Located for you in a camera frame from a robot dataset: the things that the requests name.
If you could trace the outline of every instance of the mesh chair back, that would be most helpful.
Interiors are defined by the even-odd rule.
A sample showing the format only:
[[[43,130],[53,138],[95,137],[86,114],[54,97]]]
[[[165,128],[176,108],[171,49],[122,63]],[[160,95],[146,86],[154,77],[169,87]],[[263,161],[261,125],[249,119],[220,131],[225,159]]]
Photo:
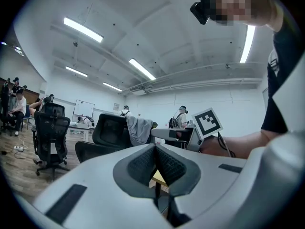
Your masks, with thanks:
[[[126,118],[112,114],[100,114],[92,139],[96,144],[120,149],[132,146]]]
[[[49,105],[46,110],[52,110],[52,114],[35,112],[34,119],[38,139],[37,153],[40,159],[47,161],[47,163],[60,163],[67,155],[65,136],[70,125],[70,119],[58,116],[62,114],[62,111],[57,110],[62,110],[62,108],[58,108],[58,106],[51,108],[51,105]],[[56,154],[51,154],[51,143],[55,144]]]

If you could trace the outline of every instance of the ceiling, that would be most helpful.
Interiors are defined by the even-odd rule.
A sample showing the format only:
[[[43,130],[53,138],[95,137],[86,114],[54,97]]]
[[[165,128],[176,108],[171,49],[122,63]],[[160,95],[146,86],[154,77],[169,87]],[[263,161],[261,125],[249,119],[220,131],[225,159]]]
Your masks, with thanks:
[[[47,37],[37,33],[37,41],[50,45],[46,47],[49,52],[43,52],[54,63],[50,67],[73,67],[88,74],[88,81],[101,86],[107,82],[124,94],[134,86],[149,91],[202,81],[229,84],[236,79],[241,83],[256,79],[259,83],[272,50],[272,32],[267,27],[256,28],[247,62],[240,64],[246,26],[224,27],[212,20],[203,26],[189,10],[196,1],[43,0],[43,14],[51,19],[40,28]],[[98,43],[78,33],[63,24],[65,17],[104,39]],[[129,63],[131,58],[157,80],[149,81]]]

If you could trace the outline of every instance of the office chair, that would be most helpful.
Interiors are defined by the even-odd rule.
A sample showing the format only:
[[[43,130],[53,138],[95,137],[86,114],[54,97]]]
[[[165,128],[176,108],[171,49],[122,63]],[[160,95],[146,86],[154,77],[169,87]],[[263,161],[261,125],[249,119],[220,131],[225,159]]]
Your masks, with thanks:
[[[113,114],[100,114],[99,121],[92,134],[93,143],[79,141],[75,145],[78,160],[82,163],[88,159],[114,153],[132,147],[126,118]],[[153,142],[150,136],[147,143]]]
[[[34,119],[36,128],[33,131],[33,143],[35,154],[41,160],[47,162],[45,167],[38,168],[36,175],[40,175],[39,171],[52,169],[52,180],[55,179],[55,169],[69,171],[59,164],[67,162],[64,158],[67,155],[66,133],[69,128],[70,119],[64,117],[64,107],[58,104],[47,102],[44,105],[44,112],[35,112]]]
[[[23,120],[27,120],[27,124],[28,124],[28,129],[29,129],[29,120],[32,119],[31,118],[31,113],[30,113],[30,109],[29,109],[29,105],[27,104],[27,109],[26,109],[26,112],[25,112],[25,116],[22,118],[22,123],[21,123],[21,131],[22,131],[22,128],[23,128]]]

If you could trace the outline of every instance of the ceiling light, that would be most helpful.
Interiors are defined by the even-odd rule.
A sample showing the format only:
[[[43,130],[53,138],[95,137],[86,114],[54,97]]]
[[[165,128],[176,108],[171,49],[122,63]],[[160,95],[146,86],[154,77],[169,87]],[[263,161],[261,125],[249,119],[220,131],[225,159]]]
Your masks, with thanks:
[[[70,68],[70,67],[68,67],[68,66],[66,66],[66,69],[69,70],[69,71],[73,71],[73,72],[75,72],[75,73],[77,73],[77,74],[80,74],[80,75],[82,75],[82,76],[85,76],[85,77],[88,76],[87,74],[84,74],[84,73],[82,73],[82,72],[79,72],[79,71],[77,71],[77,70],[75,70],[75,69],[72,69],[72,68]]]
[[[119,92],[121,92],[121,91],[122,91],[121,89],[116,88],[116,87],[114,87],[114,86],[111,86],[111,85],[109,85],[109,84],[108,84],[108,83],[106,83],[106,82],[104,82],[103,84],[104,84],[104,85],[106,85],[106,86],[108,86],[108,87],[111,87],[111,88],[113,88],[113,89],[115,89],[115,90],[117,90],[117,91],[119,91]]]
[[[243,50],[242,58],[240,59],[240,63],[245,63],[248,58],[250,48],[252,45],[252,41],[253,41],[253,37],[254,37],[254,32],[255,32],[255,26],[248,25],[246,42],[244,43],[244,50]]]
[[[134,58],[129,60],[129,63],[131,63],[134,67],[136,67],[139,71],[141,71],[144,75],[146,75],[149,79],[155,80],[156,78],[150,74],[142,65],[139,64]]]
[[[65,25],[68,25],[68,26],[70,26],[70,27],[72,27],[72,28],[74,28],[74,29],[84,33],[85,35],[95,39],[98,42],[101,42],[103,40],[102,36],[98,35],[97,33],[91,31],[87,27],[85,27],[85,26],[83,26],[83,25],[79,24],[78,22],[75,22],[75,21],[73,21],[71,19],[65,18],[63,20],[63,23]]]

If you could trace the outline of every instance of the wooden floor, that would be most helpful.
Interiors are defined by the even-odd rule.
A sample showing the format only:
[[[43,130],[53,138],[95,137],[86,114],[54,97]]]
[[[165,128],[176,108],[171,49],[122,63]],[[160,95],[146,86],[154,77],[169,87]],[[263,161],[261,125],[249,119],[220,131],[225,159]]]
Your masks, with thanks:
[[[24,128],[22,132],[19,132],[19,137],[28,148],[22,152],[17,153],[16,157],[29,157],[25,159],[17,159],[14,157],[16,150],[14,146],[22,145],[22,141],[17,136],[10,136],[8,133],[2,132],[0,135],[0,151],[11,151],[7,155],[0,155],[1,167],[6,174],[7,180],[11,185],[11,188],[28,202],[32,203],[33,200],[52,183],[51,180],[51,169],[43,170],[40,172],[40,176],[36,176],[35,171],[38,165],[34,164],[32,158],[36,159],[37,156],[34,152],[33,138],[31,126],[29,130]],[[73,169],[80,163],[75,153],[75,144],[78,141],[83,140],[83,134],[74,134],[70,130],[66,134],[67,138],[67,165],[62,166],[68,169]],[[92,135],[89,134],[89,142],[92,142]],[[66,171],[56,170],[55,179],[64,175]],[[154,181],[150,181],[150,187],[155,185]],[[162,190],[167,191],[168,188],[162,186]]]

